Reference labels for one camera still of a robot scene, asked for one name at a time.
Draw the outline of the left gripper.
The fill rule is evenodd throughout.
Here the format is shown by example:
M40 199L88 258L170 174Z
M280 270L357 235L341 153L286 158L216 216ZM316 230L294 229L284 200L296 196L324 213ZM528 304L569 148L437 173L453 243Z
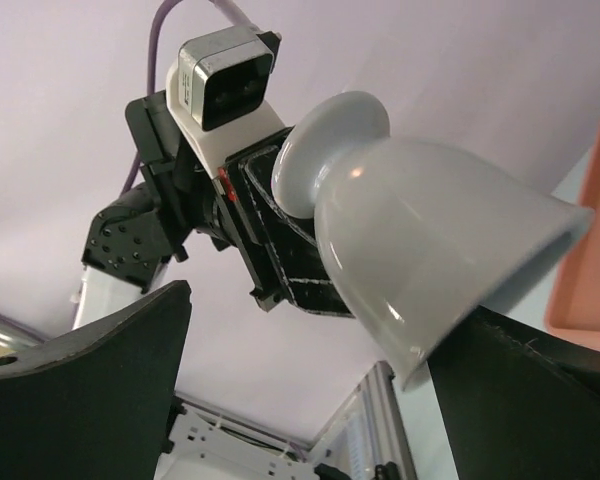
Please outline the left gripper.
M206 234L217 250L239 250L261 309L287 301L311 314L350 316L319 258L312 222L283 213L273 199L274 161L290 128L230 148L210 178L169 113L165 93L130 102L125 117L168 253L183 260L189 234Z

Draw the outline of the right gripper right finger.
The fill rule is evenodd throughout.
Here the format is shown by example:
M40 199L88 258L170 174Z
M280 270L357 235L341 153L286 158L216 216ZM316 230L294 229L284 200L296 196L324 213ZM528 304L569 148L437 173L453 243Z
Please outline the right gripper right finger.
M429 357L461 479L600 479L600 352L486 308Z

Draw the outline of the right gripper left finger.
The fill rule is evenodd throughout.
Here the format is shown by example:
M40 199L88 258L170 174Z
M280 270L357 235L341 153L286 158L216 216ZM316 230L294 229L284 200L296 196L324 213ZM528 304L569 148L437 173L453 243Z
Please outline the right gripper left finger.
M173 281L0 357L0 479L151 479L191 317Z

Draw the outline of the light grey footed mug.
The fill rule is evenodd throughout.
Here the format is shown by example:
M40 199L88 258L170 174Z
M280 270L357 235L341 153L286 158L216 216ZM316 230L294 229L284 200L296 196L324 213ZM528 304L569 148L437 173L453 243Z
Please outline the light grey footed mug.
M594 218L468 151L392 135L362 91L291 130L271 189L285 214L313 222L329 279L402 384L476 308L512 310Z

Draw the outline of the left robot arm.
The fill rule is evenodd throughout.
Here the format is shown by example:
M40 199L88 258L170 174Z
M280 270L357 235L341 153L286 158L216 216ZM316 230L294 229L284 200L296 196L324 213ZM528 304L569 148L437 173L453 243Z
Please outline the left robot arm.
M165 92L128 104L125 117L144 180L91 222L79 323L124 308L156 287L171 260L187 259L184 243L193 233L207 235L219 251L239 251L262 310L286 301L311 314L349 316L319 258L313 224L274 202L274 161L290 130L279 120L266 125L270 110L262 105L216 129L229 150L206 171L168 111Z

